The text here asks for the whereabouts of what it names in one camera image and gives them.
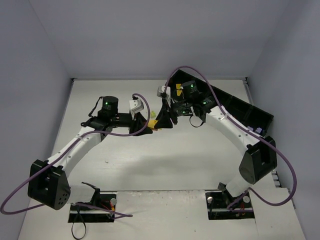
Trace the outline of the yellow lego brick from stack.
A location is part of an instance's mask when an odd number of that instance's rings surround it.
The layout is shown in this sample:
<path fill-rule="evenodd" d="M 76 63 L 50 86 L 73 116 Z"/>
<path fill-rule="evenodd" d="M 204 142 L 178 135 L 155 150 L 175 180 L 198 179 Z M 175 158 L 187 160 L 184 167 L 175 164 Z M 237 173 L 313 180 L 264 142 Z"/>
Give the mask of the yellow lego brick from stack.
<path fill-rule="evenodd" d="M 151 129 L 155 129 L 156 128 L 155 125 L 157 124 L 157 122 L 158 122 L 157 120 L 152 119 L 148 122 L 147 126 Z"/>

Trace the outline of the long yellow lego brick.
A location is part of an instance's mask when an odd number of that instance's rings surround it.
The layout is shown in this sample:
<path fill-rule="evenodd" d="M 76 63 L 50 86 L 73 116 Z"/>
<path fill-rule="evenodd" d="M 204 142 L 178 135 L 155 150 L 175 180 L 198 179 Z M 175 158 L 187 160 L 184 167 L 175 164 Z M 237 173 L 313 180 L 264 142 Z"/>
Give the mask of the long yellow lego brick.
<path fill-rule="evenodd" d="M 179 97 L 182 94 L 181 84 L 176 84 L 176 95 Z"/>

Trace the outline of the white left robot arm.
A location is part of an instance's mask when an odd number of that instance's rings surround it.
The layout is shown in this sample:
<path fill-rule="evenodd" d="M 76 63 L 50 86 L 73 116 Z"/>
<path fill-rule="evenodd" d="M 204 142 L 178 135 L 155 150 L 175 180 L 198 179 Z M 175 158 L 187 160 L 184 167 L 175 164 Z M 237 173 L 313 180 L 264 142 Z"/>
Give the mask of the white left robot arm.
<path fill-rule="evenodd" d="M 114 128 L 127 128 L 127 136 L 152 134 L 148 128 L 149 118 L 144 118 L 142 110 L 149 110 L 147 100 L 134 93 L 129 101 L 129 112 L 118 111 L 119 100 L 115 96 L 101 96 L 102 103 L 97 115 L 88 114 L 89 119 L 81 123 L 77 135 L 59 152 L 46 160 L 36 160 L 30 168 L 28 196 L 54 210 L 66 204 L 94 203 L 100 190 L 98 187 L 82 182 L 71 185 L 68 178 L 75 166 L 95 146 L 107 136 L 114 136 Z"/>

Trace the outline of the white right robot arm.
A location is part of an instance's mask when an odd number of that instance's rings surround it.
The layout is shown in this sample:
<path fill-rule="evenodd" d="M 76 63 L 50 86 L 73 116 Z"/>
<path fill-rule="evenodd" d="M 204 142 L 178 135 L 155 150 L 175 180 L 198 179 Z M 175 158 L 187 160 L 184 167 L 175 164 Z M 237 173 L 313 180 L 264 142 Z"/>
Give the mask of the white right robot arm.
<path fill-rule="evenodd" d="M 202 124 L 227 138 L 242 156 L 232 180 L 218 186 L 228 198 L 239 197 L 277 167 L 273 138 L 264 138 L 249 130 L 218 104 L 213 95 L 205 96 L 200 92 L 195 81 L 185 82 L 181 87 L 183 99 L 176 102 L 169 87 L 158 88 L 157 96 L 162 99 L 162 107 L 155 127 L 169 129 L 177 124 L 178 117 L 198 117 Z"/>

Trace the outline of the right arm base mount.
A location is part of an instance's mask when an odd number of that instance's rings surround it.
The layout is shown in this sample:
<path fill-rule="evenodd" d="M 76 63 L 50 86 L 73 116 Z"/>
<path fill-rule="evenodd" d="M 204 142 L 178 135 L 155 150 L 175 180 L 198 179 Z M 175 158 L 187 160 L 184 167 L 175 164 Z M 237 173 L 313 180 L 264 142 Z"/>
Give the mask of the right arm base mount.
<path fill-rule="evenodd" d="M 248 191 L 238 197 L 232 197 L 222 191 L 208 191 L 205 193 L 205 200 L 210 221 L 255 218 Z"/>

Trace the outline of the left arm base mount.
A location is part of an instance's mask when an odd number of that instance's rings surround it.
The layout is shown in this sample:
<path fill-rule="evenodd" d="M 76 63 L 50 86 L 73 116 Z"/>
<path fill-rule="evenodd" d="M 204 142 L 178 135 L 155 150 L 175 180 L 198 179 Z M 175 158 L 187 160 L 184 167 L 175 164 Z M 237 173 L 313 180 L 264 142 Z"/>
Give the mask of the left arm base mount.
<path fill-rule="evenodd" d="M 95 205 L 104 210 L 115 211 L 117 204 L 116 192 L 101 192 L 94 202 L 86 204 Z M 71 205 L 68 223 L 113 223 L 115 215 L 106 211 L 92 209 L 86 206 Z"/>

